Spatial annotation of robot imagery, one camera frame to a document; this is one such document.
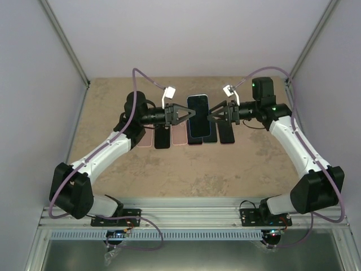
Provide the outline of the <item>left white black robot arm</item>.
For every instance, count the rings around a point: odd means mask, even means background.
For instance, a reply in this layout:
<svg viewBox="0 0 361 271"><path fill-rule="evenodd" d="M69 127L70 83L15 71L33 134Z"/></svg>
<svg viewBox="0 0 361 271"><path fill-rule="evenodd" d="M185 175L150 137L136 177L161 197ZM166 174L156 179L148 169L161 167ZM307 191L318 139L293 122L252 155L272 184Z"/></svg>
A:
<svg viewBox="0 0 361 271"><path fill-rule="evenodd" d="M113 132L98 147L72 164L60 163L54 170L50 208L57 206L65 215L81 219L87 215L104 217L110 225L122 222L122 203L109 195L95 195L93 185L100 174L120 156L131 151L145 136L146 126L176 126L195 110L179 104L156 107L144 93L130 93Z"/></svg>

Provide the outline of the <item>black phone case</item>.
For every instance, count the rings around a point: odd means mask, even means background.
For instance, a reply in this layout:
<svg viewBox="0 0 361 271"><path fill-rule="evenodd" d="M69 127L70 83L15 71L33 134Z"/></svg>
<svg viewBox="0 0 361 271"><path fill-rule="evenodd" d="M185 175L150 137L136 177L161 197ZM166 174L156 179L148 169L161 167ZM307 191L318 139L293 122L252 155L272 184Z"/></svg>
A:
<svg viewBox="0 0 361 271"><path fill-rule="evenodd" d="M170 128L167 126L157 126L154 133L154 147L155 149L170 148Z"/></svg>

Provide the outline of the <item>phone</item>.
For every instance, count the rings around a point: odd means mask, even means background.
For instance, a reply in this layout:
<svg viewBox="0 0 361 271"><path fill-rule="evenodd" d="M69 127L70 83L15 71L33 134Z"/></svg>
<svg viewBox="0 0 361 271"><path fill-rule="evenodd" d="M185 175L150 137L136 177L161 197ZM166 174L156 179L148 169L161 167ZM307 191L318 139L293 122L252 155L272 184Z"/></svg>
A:
<svg viewBox="0 0 361 271"><path fill-rule="evenodd" d="M206 94L191 95L187 97L189 109L195 111L195 116L190 117L189 126L192 138L202 138L210 135L209 101Z"/></svg>
<svg viewBox="0 0 361 271"><path fill-rule="evenodd" d="M217 125L214 122L210 122L210 135L202 138L203 143L217 143Z"/></svg>
<svg viewBox="0 0 361 271"><path fill-rule="evenodd" d="M234 131L231 125L228 123L218 123L218 134L219 134L219 141L221 144L234 144L235 137Z"/></svg>

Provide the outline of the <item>light pink phone case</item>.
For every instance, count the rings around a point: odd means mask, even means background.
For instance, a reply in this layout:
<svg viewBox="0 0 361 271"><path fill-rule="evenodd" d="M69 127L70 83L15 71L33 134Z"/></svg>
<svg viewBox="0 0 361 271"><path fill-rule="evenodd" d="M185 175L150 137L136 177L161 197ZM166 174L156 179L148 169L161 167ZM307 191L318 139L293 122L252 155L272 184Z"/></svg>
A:
<svg viewBox="0 0 361 271"><path fill-rule="evenodd" d="M171 142L174 146L182 146L187 144L186 121L171 127Z"/></svg>

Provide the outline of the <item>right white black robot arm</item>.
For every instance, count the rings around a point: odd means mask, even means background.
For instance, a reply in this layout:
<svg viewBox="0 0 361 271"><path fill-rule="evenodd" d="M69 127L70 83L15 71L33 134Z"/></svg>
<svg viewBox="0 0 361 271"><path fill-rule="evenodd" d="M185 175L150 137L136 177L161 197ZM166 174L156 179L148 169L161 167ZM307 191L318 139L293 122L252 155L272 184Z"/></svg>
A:
<svg viewBox="0 0 361 271"><path fill-rule="evenodd" d="M291 159L300 180L287 194L261 200L259 220L265 225L274 224L281 215L312 213L331 206L341 207L341 222L345 208L341 190L345 174L341 167L331 166L319 155L299 129L291 109L276 102L274 82L269 77L252 80L253 100L241 102L236 87L227 85L223 91L236 99L210 109L208 120L217 124L240 124L242 120L256 119L282 145Z"/></svg>

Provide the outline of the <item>black smartphone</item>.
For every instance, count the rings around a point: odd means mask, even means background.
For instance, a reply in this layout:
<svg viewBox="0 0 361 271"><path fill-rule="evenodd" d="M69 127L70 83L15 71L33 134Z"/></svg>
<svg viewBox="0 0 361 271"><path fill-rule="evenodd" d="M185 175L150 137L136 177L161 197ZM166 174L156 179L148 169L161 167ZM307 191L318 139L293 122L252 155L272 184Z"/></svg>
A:
<svg viewBox="0 0 361 271"><path fill-rule="evenodd" d="M193 138L190 135L187 136L187 143L189 146L199 146L203 144L202 138Z"/></svg>

